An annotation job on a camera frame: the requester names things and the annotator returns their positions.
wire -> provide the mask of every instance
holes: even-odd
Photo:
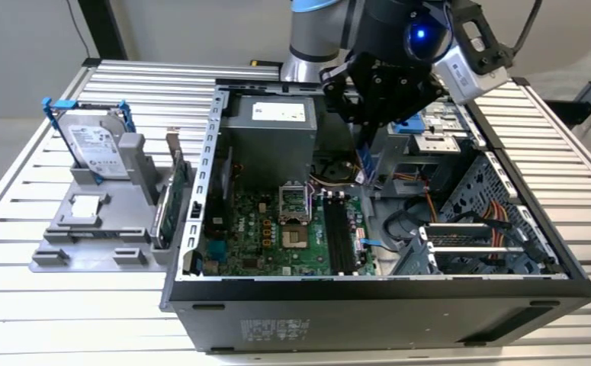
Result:
[[[317,182],[317,184],[322,185],[324,187],[344,187],[345,185],[353,184],[353,181],[345,181],[345,182],[324,181],[320,178],[317,178],[313,173],[308,174],[308,176],[313,181]]]
[[[503,217],[501,217],[503,221],[507,222],[505,208],[503,207],[503,205],[499,202],[496,202],[496,205],[499,206],[499,212],[503,214]],[[499,236],[499,244],[497,244],[497,247],[501,247],[501,246],[503,246],[503,235]]]
[[[416,181],[417,180],[412,175],[408,175],[404,173],[393,173],[392,176],[395,178],[399,178],[401,181]]]
[[[361,244],[364,246],[375,246],[375,247],[377,247],[377,248],[380,248],[383,250],[387,250],[389,253],[399,253],[397,250],[388,248],[381,242],[379,242],[379,244],[372,243],[372,242],[361,242]]]
[[[425,202],[428,203],[428,208],[431,209],[431,222],[436,223],[437,214],[435,212],[435,205],[433,201],[431,200],[431,195],[428,194],[428,179],[424,179],[424,197],[425,197]]]
[[[528,19],[525,20],[525,24],[519,34],[519,38],[516,39],[515,46],[512,47],[512,55],[516,55],[523,47],[525,42],[525,38],[528,38],[529,29],[532,28],[532,24],[535,22],[535,18],[537,17],[539,8],[541,7],[541,0],[535,0],[532,5],[532,9],[529,10]]]
[[[69,0],[65,0],[66,6],[69,7],[70,21],[73,22],[74,32],[78,34],[80,42],[82,42],[84,52],[88,55],[88,58],[92,58],[92,54],[89,53],[88,44],[84,42],[82,34],[80,33],[78,25],[74,23],[73,9],[70,8]]]
[[[395,212],[392,212],[392,213],[389,214],[389,216],[385,217],[385,220],[384,220],[383,223],[381,223],[381,230],[383,230],[383,232],[385,233],[385,236],[387,236],[389,239],[392,239],[392,240],[395,240],[395,241],[397,241],[397,242],[401,242],[401,241],[405,241],[405,240],[412,239],[412,234],[408,233],[408,232],[405,231],[405,229],[404,229],[404,231],[408,233],[409,237],[403,237],[403,236],[392,235],[392,233],[389,232],[389,224],[391,224],[395,220],[399,220],[399,226],[401,227],[401,229],[403,229],[403,226],[401,226],[401,223],[400,223],[400,219],[405,219],[405,220],[409,221],[411,224],[415,225],[416,227],[420,227],[420,226],[424,226],[424,225],[428,224],[427,221],[419,219],[417,217],[415,217],[415,216],[408,212],[408,210],[412,208],[412,206],[413,206],[415,204],[423,202],[423,200],[424,200],[424,198],[423,198],[421,196],[416,196],[416,197],[409,198],[408,200],[405,200],[403,208],[401,208],[400,210],[396,210]]]

white label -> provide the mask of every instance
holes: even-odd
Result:
[[[257,102],[252,106],[252,120],[305,122],[304,104]]]
[[[102,178],[128,178],[109,131],[98,126],[69,126],[76,149],[92,172]]]
[[[360,185],[363,184],[363,182],[365,181],[365,174],[363,174],[363,170],[359,170],[356,173],[356,178],[353,179],[356,181],[356,183],[359,183]]]
[[[245,342],[302,341],[310,327],[309,319],[242,319]]]

yellow wire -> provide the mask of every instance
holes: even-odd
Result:
[[[326,187],[343,187],[345,185],[349,185],[349,183],[326,183],[325,181],[320,181],[312,175],[309,175],[309,178],[313,179],[317,183],[320,183],[322,186],[326,186]]]
[[[496,204],[499,205],[499,209],[500,209],[500,211],[503,212],[503,219],[504,219],[504,221],[507,222],[507,211],[505,211],[505,207],[503,207],[503,205],[501,205],[499,202],[496,202]],[[500,237],[499,237],[499,246],[503,246],[503,234],[500,234]]]

orange wire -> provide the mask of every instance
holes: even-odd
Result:
[[[500,210],[500,213],[503,214],[503,220],[507,222],[505,207],[503,207],[503,205],[499,202],[496,202],[496,204],[499,205],[499,210]],[[503,246],[503,234],[499,235],[499,246]]]
[[[431,209],[431,222],[437,222],[437,214],[435,212],[433,201],[431,200],[431,195],[428,194],[428,179],[424,179],[424,196],[425,202],[428,203],[428,208]]]
[[[491,200],[491,206],[493,208],[495,220],[497,220],[499,219],[499,208],[496,207],[496,203],[493,200]],[[493,228],[491,229],[491,246],[497,247],[497,235],[496,235],[496,230]],[[496,259],[496,258],[497,258],[496,254],[489,255],[489,259]]]

sticker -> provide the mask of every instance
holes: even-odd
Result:
[[[302,341],[309,327],[310,319],[242,319],[242,341]]]
[[[305,122],[304,104],[257,102],[252,105],[252,120]]]
[[[365,181],[365,175],[363,174],[363,170],[359,170],[356,173],[356,178],[353,179],[356,181],[356,183],[359,183],[360,185],[363,184],[363,182]]]
[[[69,126],[78,154],[102,178],[129,178],[109,131],[98,126]]]

